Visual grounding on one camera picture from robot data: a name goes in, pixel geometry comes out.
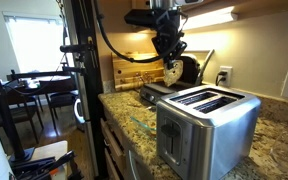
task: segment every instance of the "kitchen counter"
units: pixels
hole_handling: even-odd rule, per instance
[[[157,155],[156,141],[144,131],[138,130],[130,116],[147,117],[152,112],[146,108],[150,104],[140,99],[134,90],[99,95],[101,102],[125,137],[132,144],[136,153],[142,158],[155,179],[180,179],[180,177]],[[271,158],[270,150],[280,134],[288,134],[288,124],[259,117],[253,138],[252,149],[247,158],[232,169],[223,179],[288,179],[288,153],[277,160],[285,162],[277,166]],[[280,138],[280,144],[288,142],[286,137]]]

